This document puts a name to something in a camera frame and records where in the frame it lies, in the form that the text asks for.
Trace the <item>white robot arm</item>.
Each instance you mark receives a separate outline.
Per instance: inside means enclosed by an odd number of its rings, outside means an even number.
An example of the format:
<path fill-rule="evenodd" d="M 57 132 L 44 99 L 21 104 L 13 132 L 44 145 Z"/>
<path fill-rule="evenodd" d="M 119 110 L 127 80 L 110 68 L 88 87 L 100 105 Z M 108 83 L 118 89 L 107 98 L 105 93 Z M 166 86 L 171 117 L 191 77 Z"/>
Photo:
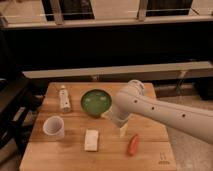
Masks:
<path fill-rule="evenodd" d="M 141 81 L 131 80 L 116 92 L 108 112 L 114 124 L 122 127 L 134 113 L 213 144 L 213 111 L 155 100 L 144 91 Z"/>

